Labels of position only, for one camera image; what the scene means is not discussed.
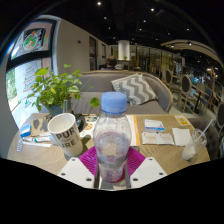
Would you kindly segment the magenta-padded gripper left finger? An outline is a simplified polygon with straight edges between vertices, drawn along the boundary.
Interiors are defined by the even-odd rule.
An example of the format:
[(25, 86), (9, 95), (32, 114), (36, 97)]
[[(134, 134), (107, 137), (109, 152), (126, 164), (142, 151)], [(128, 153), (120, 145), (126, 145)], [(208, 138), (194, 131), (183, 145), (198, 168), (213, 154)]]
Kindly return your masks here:
[(84, 188), (97, 188), (99, 175), (96, 149), (92, 147), (80, 157), (70, 158), (58, 176)]

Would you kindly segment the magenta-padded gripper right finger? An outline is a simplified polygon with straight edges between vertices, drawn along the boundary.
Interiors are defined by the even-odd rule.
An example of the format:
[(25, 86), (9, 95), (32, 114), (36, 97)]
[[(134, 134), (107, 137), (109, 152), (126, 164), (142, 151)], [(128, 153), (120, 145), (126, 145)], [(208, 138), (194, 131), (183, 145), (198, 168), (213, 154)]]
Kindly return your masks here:
[(125, 184), (127, 188), (140, 188), (165, 177), (167, 173), (154, 157), (145, 157), (130, 148), (126, 159)]

